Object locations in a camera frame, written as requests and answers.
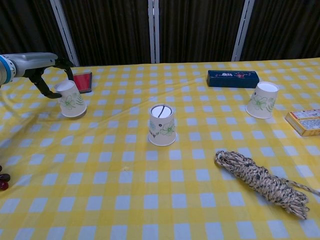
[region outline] yellow checkered tablecloth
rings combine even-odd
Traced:
[[[245,106],[253,89],[208,87],[208,70],[253,70],[280,88],[273,117]],[[320,198],[308,220],[268,204],[214,164],[217,150],[252,157],[272,174],[320,189],[320,137],[300,137],[289,111],[320,108],[320,58],[77,67],[93,91],[80,119],[27,79],[3,85],[0,239],[319,239]],[[66,78],[48,68],[53,85]],[[148,109],[175,108],[178,138],[147,141]]]

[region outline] rope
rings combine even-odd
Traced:
[[[306,207],[306,203],[309,202],[309,199],[292,186],[320,196],[320,192],[310,187],[269,174],[268,169],[257,166],[251,158],[235,151],[218,151],[214,162],[242,179],[251,189],[260,193],[268,201],[283,207],[286,212],[301,219],[307,219],[307,212],[310,209]]]

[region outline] yellow box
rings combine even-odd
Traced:
[[[291,111],[285,120],[301,135],[320,135],[320,109]]]

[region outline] black curtain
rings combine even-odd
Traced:
[[[51,52],[68,58],[49,0],[1,0],[0,31],[0,54]]]
[[[147,0],[61,0],[81,66],[150,63]]]
[[[320,57],[320,0],[255,0],[241,61]]]
[[[231,61],[245,0],[159,0],[160,62]]]

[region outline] upside-down paper cup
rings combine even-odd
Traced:
[[[174,110],[167,104],[156,104],[149,111],[148,139],[157,146],[168,146],[177,137]]]
[[[58,102],[61,107],[61,113],[65,117],[75,118],[87,110],[87,105],[74,81],[62,81],[56,84],[54,89],[62,95],[61,98],[58,98]]]
[[[259,82],[245,108],[246,112],[258,119],[271,118],[278,91],[279,87],[272,82]]]

